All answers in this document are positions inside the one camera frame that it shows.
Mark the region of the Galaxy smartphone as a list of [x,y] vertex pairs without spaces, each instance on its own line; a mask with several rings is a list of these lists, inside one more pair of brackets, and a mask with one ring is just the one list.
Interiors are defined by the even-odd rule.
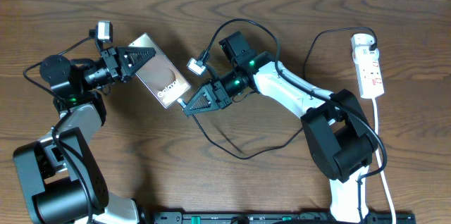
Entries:
[[170,107],[191,88],[189,82],[147,33],[138,37],[129,47],[155,50],[155,56],[136,72],[136,76],[164,108]]

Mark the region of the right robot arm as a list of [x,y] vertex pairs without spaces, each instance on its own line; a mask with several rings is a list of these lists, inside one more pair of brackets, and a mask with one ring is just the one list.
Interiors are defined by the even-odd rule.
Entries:
[[219,44],[233,68],[202,84],[181,104],[184,114],[195,117],[225,109],[247,88],[277,101],[300,119],[311,157],[329,180],[333,219],[366,221],[365,180],[372,175],[373,153],[382,144],[356,96],[346,89],[334,93],[308,83],[269,52],[255,51],[240,31]]

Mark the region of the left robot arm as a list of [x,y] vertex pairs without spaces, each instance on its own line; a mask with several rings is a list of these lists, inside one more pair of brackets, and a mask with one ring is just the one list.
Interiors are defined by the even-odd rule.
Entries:
[[134,199],[109,192],[89,141],[106,121],[99,93],[127,82],[150,59],[153,48],[102,49],[97,61],[63,53],[37,63],[60,119],[36,142],[13,152],[20,186],[33,223],[152,223]]

